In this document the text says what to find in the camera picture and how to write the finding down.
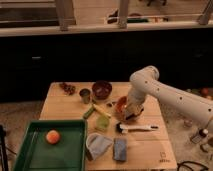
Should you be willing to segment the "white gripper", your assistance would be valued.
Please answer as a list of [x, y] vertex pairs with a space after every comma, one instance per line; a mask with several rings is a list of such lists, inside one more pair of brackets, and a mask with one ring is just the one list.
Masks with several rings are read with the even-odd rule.
[[138, 115], [141, 109], [144, 109], [142, 101], [128, 99], [126, 103], [126, 107], [124, 109], [124, 115], [125, 117], [129, 116], [132, 113]]

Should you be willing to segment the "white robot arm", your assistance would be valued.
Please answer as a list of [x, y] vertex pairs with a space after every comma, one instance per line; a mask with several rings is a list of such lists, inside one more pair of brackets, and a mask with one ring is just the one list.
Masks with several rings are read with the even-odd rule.
[[125, 116], [136, 117], [149, 94], [213, 132], [213, 101], [163, 84], [159, 81], [159, 76], [155, 66], [147, 66], [131, 74]]

